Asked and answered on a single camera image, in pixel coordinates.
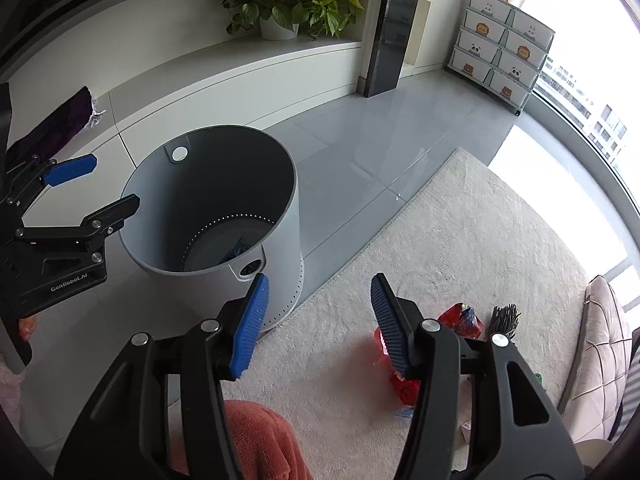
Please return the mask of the person's thumb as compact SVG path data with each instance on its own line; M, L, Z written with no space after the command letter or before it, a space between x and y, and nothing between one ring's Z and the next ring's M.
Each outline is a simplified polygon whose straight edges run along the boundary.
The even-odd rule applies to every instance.
M36 328L37 317L35 315L29 318L21 318L18 321L18 333L22 341L29 341L29 339L32 338L32 334L35 333Z

